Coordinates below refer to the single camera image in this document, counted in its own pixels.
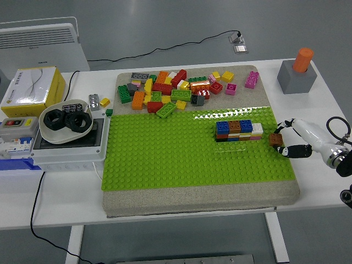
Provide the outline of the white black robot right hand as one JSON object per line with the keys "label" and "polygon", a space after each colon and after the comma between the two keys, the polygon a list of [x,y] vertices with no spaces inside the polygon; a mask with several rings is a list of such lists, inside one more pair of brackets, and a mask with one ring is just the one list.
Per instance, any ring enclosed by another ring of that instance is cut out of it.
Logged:
{"label": "white black robot right hand", "polygon": [[312,122],[297,118],[285,120],[278,124],[274,132],[278,134],[282,129],[289,127],[293,128],[307,144],[285,147],[275,146],[274,149],[284,157],[308,158],[315,151],[321,154],[327,166],[337,168],[339,162],[349,153],[348,148],[335,144],[327,132]]}

